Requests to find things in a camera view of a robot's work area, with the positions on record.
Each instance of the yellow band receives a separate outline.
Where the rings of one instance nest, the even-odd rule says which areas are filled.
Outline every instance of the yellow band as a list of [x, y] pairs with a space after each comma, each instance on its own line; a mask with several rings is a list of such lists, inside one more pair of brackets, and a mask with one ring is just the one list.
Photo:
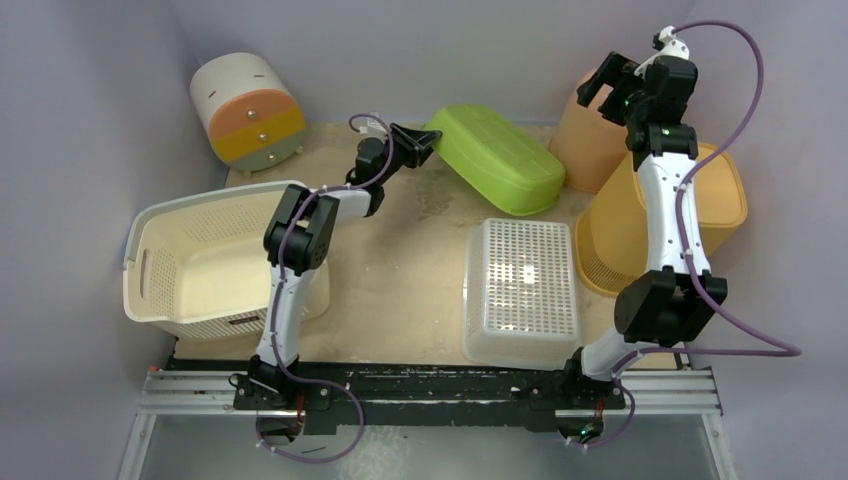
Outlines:
[[[290, 137], [304, 128], [306, 123], [303, 121], [300, 109], [290, 108], [267, 120], [214, 140], [212, 148], [218, 154], [218, 158], [224, 162], [231, 162]], [[266, 135], [265, 141], [259, 139], [261, 134]]]

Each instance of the table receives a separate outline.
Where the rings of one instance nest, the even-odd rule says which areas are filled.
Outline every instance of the table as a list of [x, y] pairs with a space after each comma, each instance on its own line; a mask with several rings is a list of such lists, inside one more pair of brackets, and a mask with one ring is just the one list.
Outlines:
[[[526, 131], [543, 144], [553, 127]], [[346, 124], [310, 124], [304, 152], [279, 165], [245, 175], [230, 171], [226, 187], [278, 180], [310, 186], [338, 185], [353, 167], [362, 136]], [[386, 199], [372, 217], [340, 224], [328, 255], [330, 308], [304, 322], [305, 361], [471, 364], [462, 353], [462, 282], [472, 228], [508, 217], [468, 185], [438, 155], [416, 170], [401, 169], [385, 184]], [[564, 188], [558, 203], [532, 220], [563, 222], [574, 229], [593, 195]], [[614, 299], [578, 282], [583, 343], [613, 323]], [[179, 341], [175, 358], [249, 358], [259, 335], [234, 340]], [[672, 355], [649, 355], [638, 368], [676, 368]]]

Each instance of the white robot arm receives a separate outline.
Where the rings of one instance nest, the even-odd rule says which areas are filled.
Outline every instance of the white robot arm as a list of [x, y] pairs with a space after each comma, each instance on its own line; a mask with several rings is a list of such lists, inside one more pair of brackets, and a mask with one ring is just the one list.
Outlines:
[[[697, 81], [689, 49], [674, 28], [654, 37], [658, 53], [640, 65], [612, 52], [595, 75], [578, 89], [587, 106], [602, 84], [613, 91], [599, 111], [627, 127], [627, 146], [645, 195], [648, 222], [646, 273], [616, 299], [615, 326], [580, 352], [583, 375], [609, 382], [638, 357], [620, 365], [636, 350], [673, 346], [693, 340], [712, 310], [691, 288], [685, 255], [692, 257], [702, 283], [717, 301], [727, 295], [726, 282], [712, 277], [701, 242], [695, 184], [681, 179], [695, 166], [695, 131], [680, 123]], [[683, 226], [691, 241], [684, 252], [678, 234], [675, 197], [683, 188]]]
[[[335, 191], [327, 193], [326, 196], [338, 200], [335, 223], [368, 215], [368, 209], [371, 206], [371, 194], [365, 190]], [[285, 277], [282, 275], [282, 269], [285, 269]], [[277, 351], [285, 362], [285, 366], [291, 365], [297, 359], [303, 302], [306, 300], [309, 284], [314, 275], [314, 269], [296, 275], [293, 269], [279, 263], [271, 267], [271, 297], [268, 304], [268, 315], [274, 315], [274, 318], [266, 319], [265, 331], [262, 332], [262, 339], [259, 346], [256, 347], [256, 354], [265, 363], [277, 366], [274, 342], [277, 343]], [[280, 292], [281, 298], [275, 305], [277, 289], [283, 278], [285, 278], [285, 284]]]
[[[248, 371], [253, 381], [276, 388], [279, 363], [288, 367], [297, 360], [303, 304], [315, 270], [327, 256], [336, 223], [373, 215], [385, 196], [383, 183], [401, 167], [423, 165], [442, 134], [392, 124], [387, 135], [391, 142], [387, 136], [385, 142], [371, 137], [359, 143], [345, 187], [325, 187], [311, 201], [315, 191], [299, 185], [290, 185], [283, 193], [263, 238], [271, 263], [271, 296], [265, 330]], [[304, 214], [298, 217], [300, 209]]]

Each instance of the white wall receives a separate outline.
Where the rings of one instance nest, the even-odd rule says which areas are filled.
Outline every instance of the white wall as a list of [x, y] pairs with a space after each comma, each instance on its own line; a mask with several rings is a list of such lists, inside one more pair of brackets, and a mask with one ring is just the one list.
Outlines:
[[0, 478], [114, 478], [172, 338], [121, 306], [137, 212], [222, 168], [166, 0], [0, 3]]
[[426, 121], [446, 105], [482, 103], [548, 123], [611, 49], [649, 55], [652, 32], [693, 2], [173, 0], [202, 61], [265, 57], [311, 120], [377, 110]]
[[[748, 222], [717, 252], [713, 271], [728, 279], [732, 311], [804, 349], [798, 359], [707, 359], [725, 427], [744, 478], [845, 478], [848, 3], [700, 0], [688, 21], [708, 18], [747, 28], [766, 71], [761, 106], [730, 149]], [[701, 74], [687, 121], [720, 143], [750, 102], [752, 55], [729, 31], [682, 35]], [[698, 345], [760, 346], [719, 318]]]

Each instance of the white plastic crate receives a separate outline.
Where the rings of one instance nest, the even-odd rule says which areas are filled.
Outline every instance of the white plastic crate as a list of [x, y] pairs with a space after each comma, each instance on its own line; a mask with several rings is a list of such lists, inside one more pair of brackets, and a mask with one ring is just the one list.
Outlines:
[[490, 218], [474, 229], [463, 285], [465, 356], [563, 368], [581, 345], [573, 265], [563, 223]]
[[[271, 182], [181, 198], [141, 212], [124, 257], [124, 311], [181, 339], [216, 340], [262, 331], [271, 264], [262, 237], [288, 185]], [[330, 302], [327, 262], [304, 319]]]

